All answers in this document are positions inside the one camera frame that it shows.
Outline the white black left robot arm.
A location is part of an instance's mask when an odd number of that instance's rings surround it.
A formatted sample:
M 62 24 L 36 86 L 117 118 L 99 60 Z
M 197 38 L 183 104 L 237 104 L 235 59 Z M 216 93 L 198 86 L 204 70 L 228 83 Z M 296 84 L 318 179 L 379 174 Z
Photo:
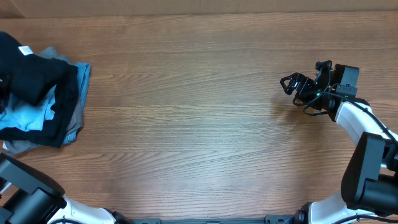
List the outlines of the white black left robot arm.
M 63 187 L 51 177 L 2 153 L 1 193 L 11 185 L 17 191 L 1 205 L 1 223 L 133 224 L 119 212 L 89 207 L 68 198 Z

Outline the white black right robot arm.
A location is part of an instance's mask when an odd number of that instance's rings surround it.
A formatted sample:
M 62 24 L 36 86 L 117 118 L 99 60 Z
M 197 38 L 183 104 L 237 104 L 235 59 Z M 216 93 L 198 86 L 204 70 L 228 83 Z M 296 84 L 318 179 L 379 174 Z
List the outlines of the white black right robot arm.
M 301 73 L 281 78 L 292 103 L 315 116 L 327 114 L 351 138 L 355 150 L 341 180 L 340 191 L 308 202 L 294 215 L 271 215 L 265 223 L 353 223 L 375 220 L 397 223 L 397 176 L 381 174 L 385 167 L 397 172 L 397 134 L 356 96 L 359 68 L 332 61 L 317 62 L 315 79 Z

